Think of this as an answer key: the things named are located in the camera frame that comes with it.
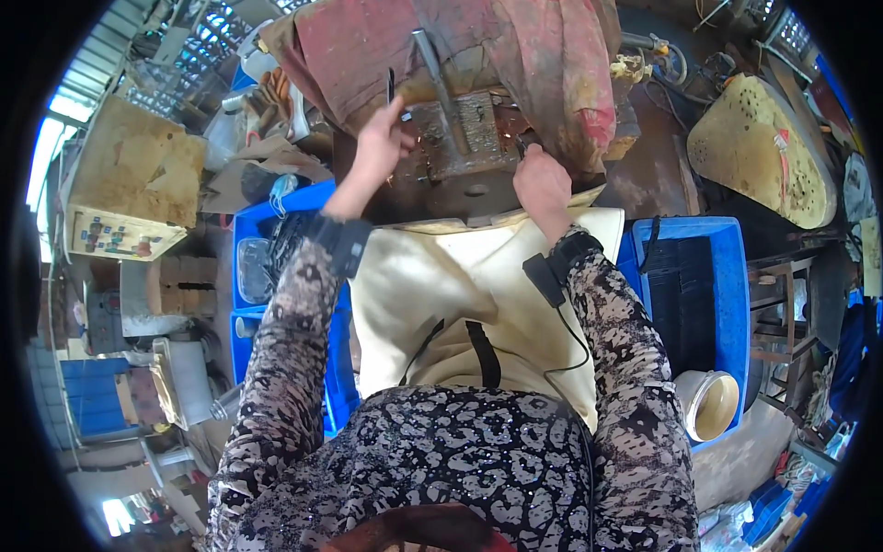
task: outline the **metal pipe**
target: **metal pipe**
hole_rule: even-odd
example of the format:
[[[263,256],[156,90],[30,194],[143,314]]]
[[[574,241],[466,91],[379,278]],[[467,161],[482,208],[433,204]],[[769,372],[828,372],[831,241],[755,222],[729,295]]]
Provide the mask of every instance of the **metal pipe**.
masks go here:
[[[234,420],[239,410],[239,399],[242,397],[243,383],[230,389],[211,405],[212,418],[215,420]]]
[[[730,0],[723,0],[723,2],[721,2],[720,4],[718,4],[717,7],[714,8],[714,9],[712,10],[711,13],[709,13],[709,14],[706,15],[701,21],[699,21],[698,25],[696,25],[695,27],[693,27],[693,32],[695,33],[696,31],[698,31],[698,29],[699,29],[701,26],[703,26],[705,23],[707,23],[709,19],[711,19],[712,17],[714,17],[714,14],[715,14],[715,13],[717,13],[717,12],[720,11],[720,10],[722,10],[723,7],[724,7],[725,5],[729,4],[729,2],[730,2]]]
[[[450,133],[454,137],[454,143],[457,145],[457,151],[460,155],[469,154],[469,141],[466,139],[466,132],[463,125],[460,124],[460,115],[457,113],[457,107],[450,99],[448,87],[445,85],[444,77],[442,77],[442,68],[439,66],[438,57],[435,56],[433,45],[429,42],[429,36],[422,27],[411,31],[411,36],[417,43],[417,50],[423,57],[423,63],[429,72],[429,79],[435,87],[435,96],[441,105],[442,122],[447,127],[445,134]]]
[[[623,33],[623,46],[631,46],[632,48],[656,49],[656,41],[649,36],[641,36],[640,34]]]

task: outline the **hand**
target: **hand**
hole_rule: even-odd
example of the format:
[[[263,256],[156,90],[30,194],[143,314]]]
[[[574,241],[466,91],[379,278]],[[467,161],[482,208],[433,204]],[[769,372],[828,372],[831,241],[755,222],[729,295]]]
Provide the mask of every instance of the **hand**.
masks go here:
[[[570,175],[540,144],[531,144],[512,178],[521,207],[554,247],[573,224],[567,214],[572,181]]]
[[[398,124],[403,107],[404,98],[396,96],[362,127],[350,172],[328,198],[324,214],[344,220],[359,218],[377,188],[396,169],[398,160],[411,152],[414,138],[403,133]]]

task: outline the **left hand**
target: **left hand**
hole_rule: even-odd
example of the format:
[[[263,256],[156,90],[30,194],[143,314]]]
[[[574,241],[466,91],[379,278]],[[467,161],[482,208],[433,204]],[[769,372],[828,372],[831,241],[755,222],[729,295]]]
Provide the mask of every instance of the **left hand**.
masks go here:
[[[396,96],[389,105],[376,110],[361,132],[358,149],[349,174],[328,199],[322,212],[338,219],[359,218],[377,189],[416,145],[402,132],[400,121],[404,98]]]

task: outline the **white container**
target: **white container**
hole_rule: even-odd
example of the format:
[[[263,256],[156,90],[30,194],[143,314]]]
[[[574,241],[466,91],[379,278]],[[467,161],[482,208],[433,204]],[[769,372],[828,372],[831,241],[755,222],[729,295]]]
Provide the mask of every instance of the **white container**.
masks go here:
[[[739,406],[739,384],[726,372],[687,370],[675,378],[687,435],[712,441],[727,430]]]
[[[162,379],[162,389],[160,385],[156,388],[169,421],[186,431],[193,424],[210,419],[214,399],[208,386],[202,344],[158,337],[154,339],[154,353],[157,363],[151,369],[155,382],[157,375]]]

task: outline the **blue plastic crate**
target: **blue plastic crate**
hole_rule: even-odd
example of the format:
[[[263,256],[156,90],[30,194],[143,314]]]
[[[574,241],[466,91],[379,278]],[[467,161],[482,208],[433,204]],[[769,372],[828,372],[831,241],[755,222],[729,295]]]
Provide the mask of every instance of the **blue plastic crate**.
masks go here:
[[[334,180],[326,180],[313,184],[306,188],[301,188],[295,192],[283,196],[282,205],[285,212],[291,213],[295,211],[314,211],[324,207],[325,202],[334,193]],[[237,284],[238,272],[238,245],[245,238],[260,238],[258,232],[258,224],[268,219],[276,218],[276,213],[269,202],[252,205],[244,208],[233,216],[233,310],[238,312],[258,312],[263,313],[266,304],[256,305],[246,301],[239,294],[239,285]]]
[[[631,232],[625,232],[623,239],[619,242],[619,255],[616,257],[616,267],[625,276],[625,281],[629,283],[631,289],[644,302],[643,289],[641,288],[641,278],[638,275],[638,263],[635,262],[635,239],[631,236]]]
[[[312,211],[322,208],[334,192],[333,180],[320,182],[302,188],[283,197],[282,204],[287,212]],[[236,213],[233,218],[233,310],[230,312],[230,355],[233,359],[233,379],[238,384],[245,379],[248,361],[252,357],[252,340],[236,335],[236,319],[239,317],[260,323],[267,305],[254,305],[239,295],[237,278],[238,243],[245,238],[260,236],[258,224],[275,218],[275,211],[269,203],[261,203]],[[352,373],[350,357],[350,287],[341,286],[335,311],[331,316],[328,331],[328,364],[325,372],[325,436],[335,437],[337,432],[358,407],[358,392]]]
[[[791,491],[779,485],[775,479],[769,479],[751,492],[748,499],[754,509],[754,521],[742,526],[742,540],[750,546],[756,546],[775,529],[781,513],[791,500]]]
[[[631,232],[623,235],[616,266],[644,303],[647,315],[653,319],[650,300],[650,282],[647,275],[638,273],[644,262],[644,243],[650,240],[652,219],[635,221]],[[729,427],[717,439],[736,431],[742,423],[745,389],[748,381],[748,363],[751,354],[749,324],[748,271],[739,222],[729,216],[678,216],[660,220],[659,239],[695,238],[708,236],[712,247],[714,272],[714,317],[717,353],[714,369],[732,375],[739,385],[739,405]],[[693,451],[701,450],[709,442],[693,442]]]

